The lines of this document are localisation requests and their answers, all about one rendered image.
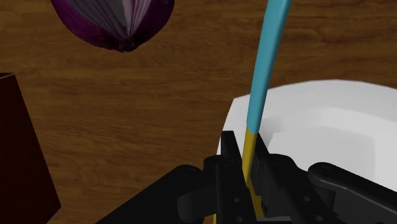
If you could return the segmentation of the blue and yellow utensil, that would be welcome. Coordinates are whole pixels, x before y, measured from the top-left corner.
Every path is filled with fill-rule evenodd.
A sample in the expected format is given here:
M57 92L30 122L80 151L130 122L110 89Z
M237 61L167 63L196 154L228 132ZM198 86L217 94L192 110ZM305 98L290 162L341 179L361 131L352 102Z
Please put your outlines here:
M261 199L254 194L250 173L254 148L258 141L268 85L278 53L279 44L292 0L268 0L261 28L260 40L254 65L251 92L247 108L246 131L242 149L242 171L249 188L255 215L264 217Z

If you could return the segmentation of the red onion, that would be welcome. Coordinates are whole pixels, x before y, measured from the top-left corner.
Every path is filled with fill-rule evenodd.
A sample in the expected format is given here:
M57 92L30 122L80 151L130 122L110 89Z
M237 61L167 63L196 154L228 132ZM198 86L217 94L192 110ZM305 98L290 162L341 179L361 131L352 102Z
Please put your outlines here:
M51 0L62 23L81 40L131 52L169 21L175 0Z

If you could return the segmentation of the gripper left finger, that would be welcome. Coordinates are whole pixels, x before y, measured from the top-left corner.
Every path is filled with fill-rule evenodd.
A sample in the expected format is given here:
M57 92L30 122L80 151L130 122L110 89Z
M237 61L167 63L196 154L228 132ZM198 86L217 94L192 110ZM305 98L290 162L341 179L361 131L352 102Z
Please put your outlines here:
M179 165L96 224L256 224L233 131L221 133L221 154L203 168Z

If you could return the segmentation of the dark red box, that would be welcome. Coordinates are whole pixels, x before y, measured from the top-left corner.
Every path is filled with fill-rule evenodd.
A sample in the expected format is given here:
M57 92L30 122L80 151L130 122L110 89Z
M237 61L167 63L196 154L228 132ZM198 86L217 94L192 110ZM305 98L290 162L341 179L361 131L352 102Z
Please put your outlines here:
M13 73L0 73L0 224L48 224L61 208Z

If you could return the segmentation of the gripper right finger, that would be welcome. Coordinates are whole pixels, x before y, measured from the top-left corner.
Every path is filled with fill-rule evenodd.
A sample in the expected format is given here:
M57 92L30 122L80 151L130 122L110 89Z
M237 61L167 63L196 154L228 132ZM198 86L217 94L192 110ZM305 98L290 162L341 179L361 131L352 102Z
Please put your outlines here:
M289 224L397 224L397 192L327 162L307 171L256 140L251 182L267 218Z

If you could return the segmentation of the white plate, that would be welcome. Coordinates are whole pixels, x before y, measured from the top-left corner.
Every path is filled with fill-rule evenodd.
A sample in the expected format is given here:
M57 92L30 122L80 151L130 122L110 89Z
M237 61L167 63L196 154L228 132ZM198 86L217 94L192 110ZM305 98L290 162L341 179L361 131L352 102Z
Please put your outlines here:
M268 90L260 131L307 170L328 162L397 192L397 89L317 80Z

